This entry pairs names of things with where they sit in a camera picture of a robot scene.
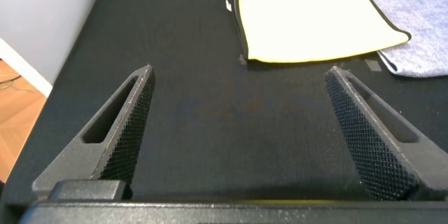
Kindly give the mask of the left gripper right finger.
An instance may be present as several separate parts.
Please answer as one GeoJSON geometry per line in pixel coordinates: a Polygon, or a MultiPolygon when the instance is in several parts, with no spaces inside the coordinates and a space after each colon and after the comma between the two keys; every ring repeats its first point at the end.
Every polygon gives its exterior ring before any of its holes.
{"type": "Polygon", "coordinates": [[[325,85],[372,198],[446,200],[447,153],[352,73],[332,67],[325,85]]]}

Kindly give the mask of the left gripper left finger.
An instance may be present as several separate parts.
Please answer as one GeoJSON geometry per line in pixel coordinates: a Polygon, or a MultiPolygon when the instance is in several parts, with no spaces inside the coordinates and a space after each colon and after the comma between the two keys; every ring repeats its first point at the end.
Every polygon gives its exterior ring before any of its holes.
{"type": "Polygon", "coordinates": [[[155,72],[150,65],[127,77],[79,133],[32,183],[39,198],[65,180],[132,182],[144,136],[155,72]]]}

